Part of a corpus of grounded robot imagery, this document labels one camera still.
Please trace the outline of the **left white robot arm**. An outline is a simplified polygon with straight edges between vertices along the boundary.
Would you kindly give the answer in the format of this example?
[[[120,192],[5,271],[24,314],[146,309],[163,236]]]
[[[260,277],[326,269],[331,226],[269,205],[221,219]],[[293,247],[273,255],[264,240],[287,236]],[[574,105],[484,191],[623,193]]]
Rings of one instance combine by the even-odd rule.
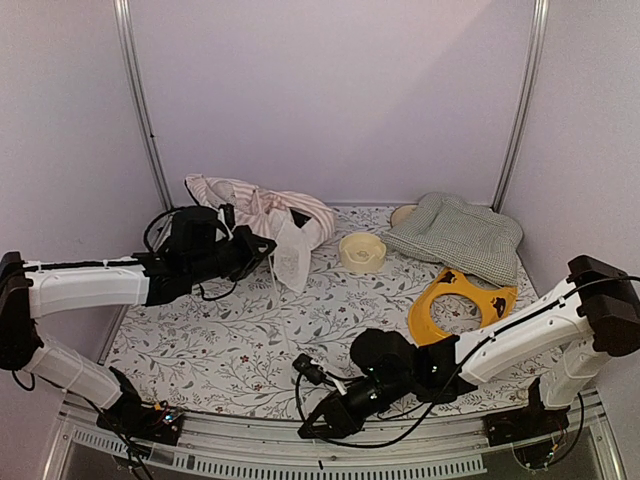
[[[105,306],[165,305],[212,279],[238,283],[270,256],[275,241],[235,221],[232,205],[161,213],[168,236],[119,259],[26,262],[1,259],[1,368],[23,371],[93,403],[128,434],[148,426],[150,407],[126,376],[37,331],[51,314]]]

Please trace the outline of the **beige bowl behind cushion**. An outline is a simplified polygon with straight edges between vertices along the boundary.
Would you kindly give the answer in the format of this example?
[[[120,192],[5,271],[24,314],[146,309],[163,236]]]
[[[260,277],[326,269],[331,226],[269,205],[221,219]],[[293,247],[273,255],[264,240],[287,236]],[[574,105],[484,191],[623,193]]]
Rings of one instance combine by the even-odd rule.
[[[409,216],[417,209],[417,204],[407,204],[396,208],[389,219],[391,227],[396,227],[405,222]]]

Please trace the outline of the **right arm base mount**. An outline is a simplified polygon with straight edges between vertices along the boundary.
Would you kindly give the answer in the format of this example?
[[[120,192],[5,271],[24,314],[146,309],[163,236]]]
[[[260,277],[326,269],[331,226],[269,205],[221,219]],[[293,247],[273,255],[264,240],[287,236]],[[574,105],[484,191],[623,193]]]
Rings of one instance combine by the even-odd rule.
[[[536,379],[528,388],[528,404],[484,416],[484,432],[490,446],[536,438],[566,429],[569,426],[569,410],[569,406],[547,408],[542,402],[540,380]]]

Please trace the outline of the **pink striped pet tent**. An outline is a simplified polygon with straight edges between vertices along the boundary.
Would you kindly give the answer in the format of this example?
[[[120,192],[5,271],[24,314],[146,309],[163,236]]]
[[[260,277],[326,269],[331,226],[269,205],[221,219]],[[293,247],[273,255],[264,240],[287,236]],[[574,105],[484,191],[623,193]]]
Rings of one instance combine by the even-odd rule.
[[[313,250],[335,234],[333,210],[320,200],[294,191],[275,191],[236,179],[191,174],[185,185],[202,206],[234,207],[237,225],[246,225],[276,242],[273,271],[288,289],[305,289]]]

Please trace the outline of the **front aluminium rail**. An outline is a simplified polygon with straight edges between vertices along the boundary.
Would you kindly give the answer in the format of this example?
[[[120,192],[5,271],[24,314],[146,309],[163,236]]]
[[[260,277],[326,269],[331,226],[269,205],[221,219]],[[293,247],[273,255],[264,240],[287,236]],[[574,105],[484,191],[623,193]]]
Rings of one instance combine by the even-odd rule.
[[[294,421],[189,413],[177,446],[139,441],[146,468],[130,473],[124,443],[75,396],[60,410],[45,479],[626,479],[604,406],[587,389],[569,413],[561,462],[531,472],[511,444],[490,446],[480,414],[427,419],[398,444],[357,450],[302,440]]]

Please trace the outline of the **cream pet bowl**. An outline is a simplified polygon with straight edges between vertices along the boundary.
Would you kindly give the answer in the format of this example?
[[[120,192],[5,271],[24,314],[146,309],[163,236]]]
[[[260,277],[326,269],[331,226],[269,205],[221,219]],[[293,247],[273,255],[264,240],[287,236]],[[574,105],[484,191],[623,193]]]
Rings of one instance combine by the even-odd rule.
[[[374,234],[355,232],[346,235],[338,249],[343,267],[352,273],[375,273],[385,264],[386,245]]]

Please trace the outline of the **right aluminium frame post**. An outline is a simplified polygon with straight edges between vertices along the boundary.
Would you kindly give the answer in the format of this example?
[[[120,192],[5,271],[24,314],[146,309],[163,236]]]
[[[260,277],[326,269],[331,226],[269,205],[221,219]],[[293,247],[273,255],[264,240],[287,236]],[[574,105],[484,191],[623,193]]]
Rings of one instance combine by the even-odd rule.
[[[491,208],[495,212],[501,212],[504,208],[509,186],[516,169],[543,55],[549,6],[550,2],[548,0],[535,0],[533,4],[531,28],[520,93],[508,138],[505,158],[491,204]]]

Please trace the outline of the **yellow bowl stand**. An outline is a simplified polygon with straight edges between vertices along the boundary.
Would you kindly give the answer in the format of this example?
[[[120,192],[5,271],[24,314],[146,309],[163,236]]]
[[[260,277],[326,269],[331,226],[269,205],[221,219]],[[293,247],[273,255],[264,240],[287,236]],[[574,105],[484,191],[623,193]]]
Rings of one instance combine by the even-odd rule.
[[[445,311],[436,313],[436,302],[444,298],[467,300],[479,316],[478,329],[489,327],[506,318],[515,307],[518,288],[506,286],[489,288],[470,281],[462,272],[444,268],[409,309],[408,328],[413,340],[420,346],[436,343],[453,334],[437,322]]]

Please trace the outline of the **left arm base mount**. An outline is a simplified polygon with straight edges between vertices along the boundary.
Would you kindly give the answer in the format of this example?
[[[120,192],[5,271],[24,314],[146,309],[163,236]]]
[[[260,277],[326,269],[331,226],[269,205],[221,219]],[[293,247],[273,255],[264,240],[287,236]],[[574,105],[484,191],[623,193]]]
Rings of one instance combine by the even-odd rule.
[[[126,438],[176,446],[184,423],[184,410],[167,401],[144,402],[126,376],[110,367],[119,382],[121,395],[115,404],[102,409],[96,425]]]

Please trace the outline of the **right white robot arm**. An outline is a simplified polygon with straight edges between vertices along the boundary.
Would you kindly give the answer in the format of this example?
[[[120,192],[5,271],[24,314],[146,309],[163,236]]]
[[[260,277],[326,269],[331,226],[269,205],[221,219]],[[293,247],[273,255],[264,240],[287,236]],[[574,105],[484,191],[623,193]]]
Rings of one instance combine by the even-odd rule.
[[[343,446],[365,421],[413,394],[430,408],[453,402],[522,360],[559,345],[560,364],[536,378],[522,408],[484,417],[492,446],[568,427],[568,410],[609,360],[639,349],[639,279],[587,255],[535,303],[495,324],[431,345],[401,333],[367,329],[350,347],[362,377],[335,390],[302,416],[298,435]]]

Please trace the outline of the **floral table mat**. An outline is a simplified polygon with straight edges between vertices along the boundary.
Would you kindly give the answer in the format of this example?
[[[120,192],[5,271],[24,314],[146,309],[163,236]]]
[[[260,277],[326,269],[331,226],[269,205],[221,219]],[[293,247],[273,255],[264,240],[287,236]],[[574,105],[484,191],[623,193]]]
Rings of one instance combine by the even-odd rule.
[[[341,377],[356,376],[349,357],[355,337],[368,328],[406,333],[411,305],[440,270],[389,253],[379,272],[353,274],[340,262],[338,241],[328,241],[312,254],[303,292],[278,282],[296,354]],[[295,380],[267,263],[238,283],[213,280],[171,304],[131,308],[106,362],[144,400],[198,412],[295,419],[296,393],[306,410],[327,394]]]

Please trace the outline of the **green checkered cushion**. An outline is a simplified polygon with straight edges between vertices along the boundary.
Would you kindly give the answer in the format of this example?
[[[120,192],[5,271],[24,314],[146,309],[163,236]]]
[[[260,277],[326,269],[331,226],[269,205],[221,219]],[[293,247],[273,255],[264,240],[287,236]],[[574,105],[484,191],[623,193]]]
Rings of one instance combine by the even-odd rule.
[[[496,286],[515,286],[521,226],[457,195],[428,193],[416,209],[381,235],[405,256],[471,274]]]

